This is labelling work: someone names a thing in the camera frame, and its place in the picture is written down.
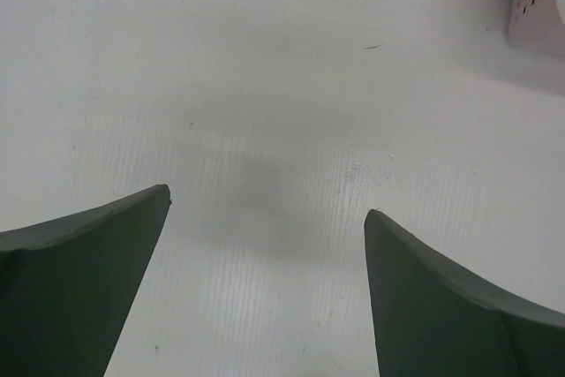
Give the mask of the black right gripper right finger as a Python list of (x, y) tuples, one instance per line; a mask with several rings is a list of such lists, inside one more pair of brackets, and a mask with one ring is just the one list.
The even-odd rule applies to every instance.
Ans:
[(381, 211), (364, 225), (381, 376), (562, 376), (564, 315), (488, 282)]

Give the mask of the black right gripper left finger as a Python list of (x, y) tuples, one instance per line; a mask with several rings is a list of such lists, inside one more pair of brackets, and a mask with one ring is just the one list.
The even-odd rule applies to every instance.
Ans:
[(1, 374), (102, 376), (170, 209), (155, 185), (1, 234)]

